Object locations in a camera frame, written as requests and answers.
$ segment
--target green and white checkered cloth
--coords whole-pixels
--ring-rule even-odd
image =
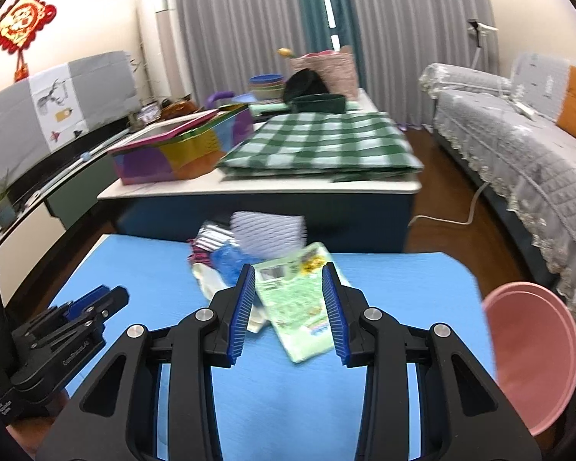
[[[422,163],[386,113],[302,112],[270,119],[218,167],[229,176],[333,174],[346,181],[418,172]]]

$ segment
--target standing air conditioner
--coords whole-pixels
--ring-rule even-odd
[[[139,24],[152,95],[159,102],[192,93],[175,0],[139,0]]]

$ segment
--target red wall hanging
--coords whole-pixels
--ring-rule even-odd
[[[0,46],[9,54],[17,52],[15,82],[29,76],[28,64],[23,60],[23,51],[30,47],[37,31],[49,24],[57,9],[41,0],[15,0],[0,16]]]

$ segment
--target blue table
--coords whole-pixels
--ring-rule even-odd
[[[131,324],[150,330],[177,324],[206,306],[192,276],[185,243],[109,236],[81,264],[56,303],[79,298],[100,284],[121,285],[130,303],[106,324],[111,346]],[[471,273],[443,253],[334,254],[350,283],[370,305],[402,324],[429,328],[446,322],[494,375],[495,364],[480,292]],[[100,359],[96,356],[67,386],[72,394]],[[163,370],[158,457],[167,459]],[[365,369],[346,369],[334,351],[295,365],[273,328],[248,334],[232,369],[213,369],[217,423],[225,461],[352,461],[362,412]],[[419,456],[416,374],[409,372],[410,458]]]

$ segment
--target green plastic package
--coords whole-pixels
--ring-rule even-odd
[[[333,348],[322,290],[323,266],[330,261],[324,245],[312,243],[289,256],[254,266],[258,296],[293,362]]]

